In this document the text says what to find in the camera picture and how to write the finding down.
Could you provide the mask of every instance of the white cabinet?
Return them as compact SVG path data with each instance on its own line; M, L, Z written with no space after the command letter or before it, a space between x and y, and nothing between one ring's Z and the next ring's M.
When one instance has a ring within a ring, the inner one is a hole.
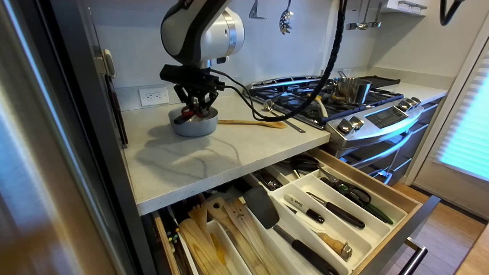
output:
M426 16L429 0L388 0L382 5L382 13L402 12L417 16Z

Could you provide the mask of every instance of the door frame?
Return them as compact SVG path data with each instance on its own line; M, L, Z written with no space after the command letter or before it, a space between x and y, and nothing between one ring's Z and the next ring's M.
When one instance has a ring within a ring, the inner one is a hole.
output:
M445 124L453 107L455 106L455 103L460 93L462 92L462 89L464 88L466 82L468 81L468 78L472 73L472 70L474 69L477 60L482 54L482 51L486 43L488 42L488 40L489 40L489 13L486 15L486 19L482 23L479 33L477 34L474 40L472 48L467 54L464 64L460 68L457 77L455 78L455 80L452 83L452 86L448 90L448 93L445 97L445 101L440 108L438 116L436 117L435 121L431 123L433 126L429 130L426 140L422 144L418 155L415 157L411 169L409 170L406 176L406 180L404 182L405 185L413 184L414 179L418 176L424 161L428 157L428 154L431 151L432 147L435 145L436 138L440 134L443 125Z

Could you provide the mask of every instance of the gas stove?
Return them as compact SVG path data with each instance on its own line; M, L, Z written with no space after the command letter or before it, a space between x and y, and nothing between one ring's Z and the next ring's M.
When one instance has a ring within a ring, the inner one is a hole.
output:
M254 100L264 103L267 99L271 99L274 102L273 108L286 114L306 101L308 94L314 90L320 78L321 76L292 76L270 79L250 84L247 86L247 89ZM319 94L322 98L321 102L328 113L328 117L322 115L319 104L313 101L294 118L315 128L325 130L328 121L355 114L365 109L380 106L404 97L400 93L372 89L367 94L364 104L347 104L331 99L332 88L331 85L326 85Z
M271 79L248 85L251 97L261 103L274 102L273 108L284 114L300 106L319 83L320 76L295 76ZM347 151L375 144L405 133L416 123L423 107L417 98L372 89L363 104L346 104L331 98L331 85L320 92L328 116L323 116L313 101L294 118L331 133L330 152L340 156Z

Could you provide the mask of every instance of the black handle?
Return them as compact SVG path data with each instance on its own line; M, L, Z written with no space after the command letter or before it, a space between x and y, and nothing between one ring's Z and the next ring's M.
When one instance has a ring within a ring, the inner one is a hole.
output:
M353 216L352 214L346 212L345 210L341 209L335 204L332 203L326 203L326 208L331 211L333 214L338 216L340 219L343 221L351 224L354 227L358 227L360 229L365 228L365 223L358 219L357 217Z
M299 240L292 241L292 248L299 252L308 262L316 267L324 275L339 275L338 271L334 269L325 259L319 256L314 250L310 249L307 245Z

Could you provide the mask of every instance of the open drawer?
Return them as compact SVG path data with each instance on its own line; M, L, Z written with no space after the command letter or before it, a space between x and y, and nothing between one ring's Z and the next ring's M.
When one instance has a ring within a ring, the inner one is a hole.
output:
M301 238L309 247L334 265L342 275L381 274L381 272L386 270L388 262L396 252L406 243L409 247L415 249L416 252L400 274L412 274L423 260L427 250L423 247L416 248L415 242L410 237L413 237L417 233L417 230L423 226L424 221L429 217L439 199L432 197L423 205L324 151L312 149L307 153L318 159L325 170L334 174L339 179L356 184L367 190L372 196L372 202L375 202L378 208L381 208L391 217L393 224L381 223L379 220L369 217L363 209L359 209L359 207L357 207L358 209L355 208L356 205L349 206L347 203L342 202L340 198L335 198L335 191L333 189L327 190L329 187L325 184L321 185L321 181L315 178L320 183L317 185L317 189L309 190L325 196L327 201L333 201L347 211L352 211L355 215L362 217L362 220L365 222L366 227L363 230L357 230L331 213L328 213L328 210L325 208L320 210L320 214L327 221L329 220L329 223L324 223L324 230L335 239L350 241L351 246L354 248L356 254L349 261L344 262L326 245L316 245L314 242L317 240L314 238L317 238L317 236L311 230L301 230L301 227L308 227L304 219L301 220L299 218L299 214L301 213L296 215L291 214L285 208L282 199L285 193L291 192L300 201L307 201L308 205L313 205L315 201L305 195L308 188L313 187L310 187L310 184L305 179L307 179L306 177L319 177L319 172L316 171L302 179L294 180L290 178L290 175L283 175L278 170L274 170L274 168L268 168L267 171L276 178L279 178L280 182L284 185L273 192L269 192L281 216L281 221L282 217L286 221L290 221L289 225L285 224L284 226L290 228L294 232L294 235ZM253 181L255 181L255 184L258 182L251 174L247 175L246 178L246 181L250 185L253 185ZM257 220L255 220L255 223L263 242L269 245L272 253L276 253L276 258L280 259L279 262L285 260L283 263L280 262L282 266L286 266L289 271L294 270L294 274L297 272L301 274L318 274L317 270L309 266L304 259L301 259L300 255L294 254L293 251L289 252L287 250L288 245L282 243L283 240L276 233L270 232L271 229L266 230L260 228L261 224Z

